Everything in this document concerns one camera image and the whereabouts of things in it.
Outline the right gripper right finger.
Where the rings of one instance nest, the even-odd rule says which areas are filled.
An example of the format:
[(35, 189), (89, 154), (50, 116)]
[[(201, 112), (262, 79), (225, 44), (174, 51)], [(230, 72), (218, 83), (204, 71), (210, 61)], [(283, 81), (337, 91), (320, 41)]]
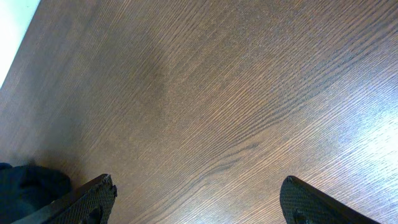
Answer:
[(376, 223), (295, 176), (284, 179), (280, 207), (287, 223)]

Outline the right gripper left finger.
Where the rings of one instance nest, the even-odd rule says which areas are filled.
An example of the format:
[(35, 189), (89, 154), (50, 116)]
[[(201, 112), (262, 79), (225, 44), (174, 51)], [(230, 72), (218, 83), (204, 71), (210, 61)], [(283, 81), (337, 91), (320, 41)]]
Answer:
[(12, 224), (107, 224), (117, 196), (111, 176), (101, 174)]

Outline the black t-shirt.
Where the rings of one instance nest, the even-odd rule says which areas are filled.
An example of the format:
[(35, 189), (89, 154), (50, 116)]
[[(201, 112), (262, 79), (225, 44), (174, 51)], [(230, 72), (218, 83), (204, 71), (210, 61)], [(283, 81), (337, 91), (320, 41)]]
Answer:
[(20, 220), (72, 190), (69, 176), (42, 166), (1, 164), (1, 223)]

